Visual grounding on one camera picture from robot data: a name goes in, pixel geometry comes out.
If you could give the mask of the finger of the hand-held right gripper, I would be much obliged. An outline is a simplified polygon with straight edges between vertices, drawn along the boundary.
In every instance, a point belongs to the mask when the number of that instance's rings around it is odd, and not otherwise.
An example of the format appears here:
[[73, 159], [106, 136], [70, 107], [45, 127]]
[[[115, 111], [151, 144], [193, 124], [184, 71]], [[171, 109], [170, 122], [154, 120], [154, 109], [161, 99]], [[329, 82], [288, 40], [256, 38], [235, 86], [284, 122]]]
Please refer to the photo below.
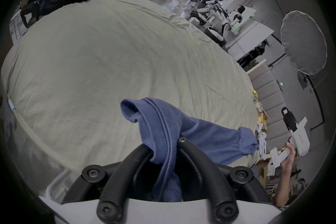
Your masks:
[[260, 153], [260, 157], [262, 160], [266, 160], [267, 159], [267, 143], [266, 143], [266, 137], [267, 134], [263, 131], [263, 123], [257, 123], [258, 128], [256, 130], [256, 139], [258, 141], [259, 144], [259, 153]]

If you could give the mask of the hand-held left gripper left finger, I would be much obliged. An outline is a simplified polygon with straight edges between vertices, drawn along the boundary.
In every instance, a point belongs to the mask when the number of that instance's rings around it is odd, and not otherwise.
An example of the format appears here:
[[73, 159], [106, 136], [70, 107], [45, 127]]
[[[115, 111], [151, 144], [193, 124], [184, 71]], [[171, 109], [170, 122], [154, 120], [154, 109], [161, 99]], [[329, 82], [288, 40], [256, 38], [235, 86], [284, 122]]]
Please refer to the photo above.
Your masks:
[[72, 184], [63, 198], [63, 204], [99, 198], [97, 217], [105, 224], [120, 223], [124, 216], [124, 204], [134, 175], [153, 155], [146, 145], [140, 145], [122, 162], [100, 166], [89, 165]]

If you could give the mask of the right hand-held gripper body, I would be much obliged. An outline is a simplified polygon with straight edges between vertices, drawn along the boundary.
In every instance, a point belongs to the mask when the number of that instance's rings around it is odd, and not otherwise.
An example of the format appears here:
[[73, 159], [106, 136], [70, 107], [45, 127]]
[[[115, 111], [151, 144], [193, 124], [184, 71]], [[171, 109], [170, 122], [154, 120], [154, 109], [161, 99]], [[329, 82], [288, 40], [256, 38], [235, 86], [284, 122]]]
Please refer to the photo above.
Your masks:
[[307, 118], [304, 117], [298, 122], [287, 107], [281, 109], [281, 114], [287, 132], [279, 137], [280, 140], [276, 142], [268, 141], [268, 154], [271, 157], [268, 163], [268, 176], [274, 176], [276, 168], [280, 166], [282, 161], [288, 158], [290, 149], [281, 150], [286, 146], [287, 142], [294, 147], [298, 156], [305, 156], [310, 148], [309, 138], [305, 130]]

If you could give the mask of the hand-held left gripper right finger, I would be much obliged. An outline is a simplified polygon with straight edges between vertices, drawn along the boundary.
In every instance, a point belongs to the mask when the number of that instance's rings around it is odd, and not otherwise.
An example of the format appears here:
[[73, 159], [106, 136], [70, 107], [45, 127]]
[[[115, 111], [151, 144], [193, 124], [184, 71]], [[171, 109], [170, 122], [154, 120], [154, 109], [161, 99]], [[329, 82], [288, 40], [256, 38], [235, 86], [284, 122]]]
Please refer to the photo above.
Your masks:
[[265, 189], [250, 168], [214, 163], [200, 148], [184, 137], [178, 139], [178, 152], [196, 171], [215, 223], [231, 224], [237, 220], [239, 209], [236, 194], [247, 202], [271, 204]]

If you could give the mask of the person's right hand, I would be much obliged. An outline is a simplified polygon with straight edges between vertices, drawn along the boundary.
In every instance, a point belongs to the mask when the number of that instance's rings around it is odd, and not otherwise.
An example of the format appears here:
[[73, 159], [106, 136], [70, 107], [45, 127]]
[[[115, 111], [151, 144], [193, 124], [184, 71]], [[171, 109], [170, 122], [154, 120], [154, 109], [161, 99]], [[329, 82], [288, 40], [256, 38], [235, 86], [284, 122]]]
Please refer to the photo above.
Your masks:
[[281, 148], [281, 151], [283, 152], [286, 149], [289, 149], [290, 153], [289, 153], [288, 157], [281, 162], [281, 168], [282, 169], [291, 169], [292, 165], [294, 163], [294, 160], [295, 160], [296, 149], [289, 141], [286, 142], [286, 144], [283, 148]]

